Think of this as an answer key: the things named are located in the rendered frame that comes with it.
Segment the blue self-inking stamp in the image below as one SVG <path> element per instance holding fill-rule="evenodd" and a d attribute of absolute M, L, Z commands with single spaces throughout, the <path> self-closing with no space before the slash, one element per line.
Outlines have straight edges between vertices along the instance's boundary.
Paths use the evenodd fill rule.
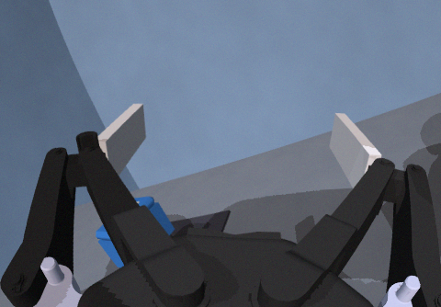
<path fill-rule="evenodd" d="M 152 197 L 142 197 L 142 198 L 135 198 L 137 203 L 141 205 L 145 205 L 149 211 L 152 213 L 152 215 L 155 217 L 155 219 L 163 226 L 163 228 L 167 231 L 170 237 L 173 237 L 171 233 L 175 229 L 172 223 L 170 223 L 169 219 L 165 215 L 163 209 L 161 208 L 160 204 L 158 202 L 154 203 L 154 199 Z M 124 264 L 122 263 L 122 260 L 119 257 L 118 252 L 116 251 L 116 248 L 112 244 L 107 231 L 102 225 L 97 231 L 96 231 L 96 238 L 100 239 L 98 242 L 102 246 L 102 248 L 106 251 L 108 256 L 111 258 L 111 260 L 115 263 L 117 267 L 123 267 Z"/>

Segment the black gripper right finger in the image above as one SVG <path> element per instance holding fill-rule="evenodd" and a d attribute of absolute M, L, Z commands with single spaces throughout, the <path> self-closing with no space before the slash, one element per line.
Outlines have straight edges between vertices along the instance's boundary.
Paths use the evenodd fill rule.
<path fill-rule="evenodd" d="M 339 276 L 388 201 L 394 203 L 390 269 L 378 307 L 441 307 L 439 245 L 425 170 L 395 169 L 342 113 L 334 115 L 329 147 L 353 189 L 331 216 L 325 214 L 266 269 L 259 306 L 301 307 L 330 270 Z"/>

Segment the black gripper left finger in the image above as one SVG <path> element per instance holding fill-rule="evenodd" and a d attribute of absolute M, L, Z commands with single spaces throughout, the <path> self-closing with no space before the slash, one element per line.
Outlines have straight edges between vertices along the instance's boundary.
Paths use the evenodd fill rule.
<path fill-rule="evenodd" d="M 202 303 L 200 265 L 145 205 L 137 203 L 119 177 L 145 138 L 143 104 L 133 104 L 100 135 L 78 134 L 79 153 L 67 154 L 62 147 L 47 152 L 23 243 L 0 281 L 14 307 L 77 307 L 82 296 L 74 278 L 74 203 L 79 187 L 87 188 L 124 266 L 134 259 L 163 305 Z"/>

